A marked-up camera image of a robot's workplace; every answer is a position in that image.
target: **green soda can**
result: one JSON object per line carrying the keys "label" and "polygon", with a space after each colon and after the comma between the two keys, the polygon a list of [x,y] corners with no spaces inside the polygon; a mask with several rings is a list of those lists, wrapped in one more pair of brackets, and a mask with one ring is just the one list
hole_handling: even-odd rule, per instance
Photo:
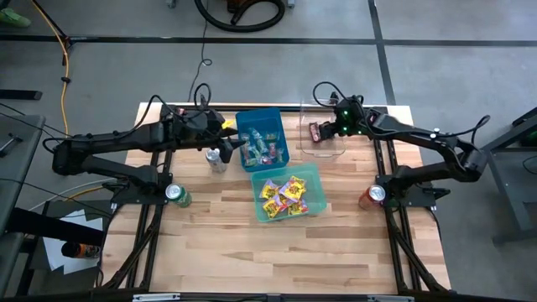
{"label": "green soda can", "polygon": [[176,184],[168,185],[166,198],[169,202],[173,202],[180,207],[187,207],[192,203],[192,195],[184,187]]}

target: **concrete floor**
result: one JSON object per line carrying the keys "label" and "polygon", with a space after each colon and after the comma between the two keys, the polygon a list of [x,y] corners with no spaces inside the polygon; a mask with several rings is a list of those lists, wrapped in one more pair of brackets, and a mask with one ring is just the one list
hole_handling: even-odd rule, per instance
{"label": "concrete floor", "polygon": [[[265,18],[273,9],[261,3],[244,22]],[[44,1],[43,6],[68,34],[201,37],[204,20],[192,1],[174,10],[163,1]],[[13,8],[29,16],[29,29],[0,33],[50,34],[27,2]],[[537,39],[537,3],[532,0],[377,0],[385,39]],[[223,1],[211,11],[229,19]],[[256,34],[228,34],[209,26],[208,37],[373,39],[367,0],[297,0],[277,26]],[[3,103],[27,114],[43,114],[63,128],[60,92],[63,67],[57,43],[2,42],[0,88],[40,90],[39,102]],[[126,129],[140,102],[160,94],[184,101],[200,58],[200,44],[77,44],[65,109],[71,133]],[[386,47],[395,101],[410,105],[414,124],[456,132],[485,115],[491,122],[477,135],[484,145],[535,106],[536,48]],[[332,81],[347,94],[363,94],[367,104],[386,104],[373,45],[208,44],[198,82],[212,87],[214,102],[300,102],[318,81]],[[109,154],[122,161],[125,154]],[[422,151],[426,164],[440,157]],[[54,174],[51,157],[39,149],[27,181],[61,191],[99,179]],[[439,201],[438,217],[452,288],[464,294],[537,299],[536,241],[494,247],[491,236],[513,227],[508,207],[487,171],[476,184],[441,181],[451,195]],[[18,206],[47,198],[25,188]]]}

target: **candy wrapper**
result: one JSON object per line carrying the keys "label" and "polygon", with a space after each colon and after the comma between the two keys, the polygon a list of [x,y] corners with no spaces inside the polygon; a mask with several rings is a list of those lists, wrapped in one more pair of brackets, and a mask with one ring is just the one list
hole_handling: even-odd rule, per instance
{"label": "candy wrapper", "polygon": [[308,206],[306,205],[305,201],[302,199],[300,202],[295,202],[294,204],[289,205],[288,214],[289,215],[299,215],[303,213],[308,212]]}
{"label": "candy wrapper", "polygon": [[268,156],[262,156],[261,157],[261,163],[262,164],[272,164],[272,159]]}
{"label": "candy wrapper", "polygon": [[257,165],[260,165],[259,159],[246,159],[244,165],[247,167],[255,167]]}
{"label": "candy wrapper", "polygon": [[261,189],[261,194],[259,194],[259,197],[262,197],[264,199],[271,199],[278,194],[278,189],[279,187],[275,185],[272,180],[267,180],[267,182],[265,182],[265,185]]}
{"label": "candy wrapper", "polygon": [[248,150],[253,153],[253,156],[256,159],[261,159],[261,153],[259,152],[257,148],[255,148],[255,146],[248,147]]}
{"label": "candy wrapper", "polygon": [[282,148],[279,148],[276,150],[277,151],[277,156],[278,156],[278,162],[281,163],[284,161],[284,150]]}
{"label": "candy wrapper", "polygon": [[253,139],[255,139],[255,143],[258,145],[259,152],[261,152],[262,154],[267,154],[269,152],[269,149],[267,148],[267,145],[263,141],[263,138],[261,137],[261,134],[259,134],[258,130],[254,128],[249,128],[248,130],[252,134]]}
{"label": "candy wrapper", "polygon": [[276,152],[276,143],[269,143],[268,144],[268,154],[270,155],[271,159],[275,159],[277,152]]}
{"label": "candy wrapper", "polygon": [[266,133],[265,140],[269,142],[277,141],[279,139],[279,133]]}
{"label": "candy wrapper", "polygon": [[241,134],[241,140],[242,140],[242,141],[245,141],[245,142],[249,141],[249,140],[250,140],[250,134],[248,134],[248,133],[242,133],[242,134]]}
{"label": "candy wrapper", "polygon": [[302,193],[305,192],[305,187],[295,180],[288,181],[280,190],[279,193],[285,198],[298,202]]}
{"label": "candy wrapper", "polygon": [[299,183],[300,185],[302,185],[304,188],[305,188],[305,180],[301,180],[300,178],[292,175],[291,176],[291,180],[294,180],[296,181],[297,183]]}
{"label": "candy wrapper", "polygon": [[250,148],[250,141],[247,140],[244,145],[241,146],[242,155],[244,156],[244,160],[250,159],[250,151],[248,149]]}
{"label": "candy wrapper", "polygon": [[267,212],[268,217],[275,218],[282,211],[283,206],[284,204],[279,200],[279,195],[275,195],[263,204],[263,209]]}

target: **red soda can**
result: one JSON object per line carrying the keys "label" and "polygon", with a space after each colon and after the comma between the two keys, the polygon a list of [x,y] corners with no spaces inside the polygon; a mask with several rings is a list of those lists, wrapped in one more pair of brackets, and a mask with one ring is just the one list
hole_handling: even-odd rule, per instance
{"label": "red soda can", "polygon": [[364,210],[378,209],[386,198],[386,191],[380,185],[371,185],[358,199],[358,205]]}

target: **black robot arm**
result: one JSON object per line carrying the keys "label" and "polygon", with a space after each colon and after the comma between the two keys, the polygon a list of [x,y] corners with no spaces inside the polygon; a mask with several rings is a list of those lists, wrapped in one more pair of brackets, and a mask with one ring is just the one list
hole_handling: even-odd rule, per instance
{"label": "black robot arm", "polygon": [[[362,102],[362,96],[352,96],[338,102],[333,107],[336,114],[335,122],[324,122],[319,125],[317,133],[312,133],[312,136],[317,135],[320,138],[318,141],[333,138],[335,135],[358,134],[367,135],[370,139],[395,139],[435,150],[444,159],[441,163],[419,168],[401,165],[393,174],[379,177],[378,183],[390,195],[401,197],[410,186],[432,180],[454,179],[473,182],[481,177],[487,165],[487,157],[473,143],[459,139],[457,135],[460,133],[441,133],[438,128],[433,131],[416,128],[401,123],[386,113],[364,108]],[[472,130],[480,128],[488,119],[489,116],[483,118]]]}
{"label": "black robot arm", "polygon": [[228,163],[233,149],[244,142],[227,138],[237,134],[237,130],[222,129],[224,121],[222,115],[213,110],[187,112],[181,109],[180,114],[171,112],[164,120],[144,124],[127,132],[114,131],[63,138],[54,148],[52,169],[61,175],[86,172],[117,178],[121,182],[122,190],[131,188],[133,197],[136,194],[162,195],[166,186],[171,183],[171,174],[159,173],[154,166],[133,167],[101,159],[94,154],[134,149],[164,152],[188,148],[218,148],[222,161]]}

